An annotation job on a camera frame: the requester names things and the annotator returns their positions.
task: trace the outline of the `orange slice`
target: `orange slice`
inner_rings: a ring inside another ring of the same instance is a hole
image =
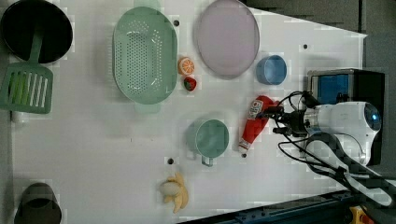
[[[194,63],[189,57],[178,60],[177,70],[181,75],[189,76],[194,72]]]

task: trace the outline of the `pink plate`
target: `pink plate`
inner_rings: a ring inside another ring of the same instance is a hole
[[[245,5],[237,0],[218,0],[199,20],[197,42],[205,64],[216,74],[239,76],[256,58],[259,28]]]

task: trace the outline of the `red bottle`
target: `red bottle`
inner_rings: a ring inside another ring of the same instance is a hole
[[[242,153],[243,157],[246,157],[251,144],[262,132],[268,122],[268,119],[256,119],[257,114],[269,106],[275,106],[276,104],[277,102],[274,103],[270,98],[263,95],[257,97],[257,99],[251,103],[251,107],[247,114],[245,130],[239,142],[239,151]]]

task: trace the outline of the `strawberry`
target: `strawberry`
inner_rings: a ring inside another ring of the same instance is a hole
[[[184,78],[184,87],[187,91],[193,91],[197,86],[197,81],[192,77]]]

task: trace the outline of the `black pot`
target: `black pot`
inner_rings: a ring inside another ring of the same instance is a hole
[[[4,13],[0,26],[9,49],[25,61],[30,57],[35,28],[44,30],[40,63],[60,59],[73,40],[69,19],[58,7],[44,0],[21,0],[12,4]]]
[[[23,192],[14,224],[60,224],[61,220],[61,208],[49,185],[36,183]]]

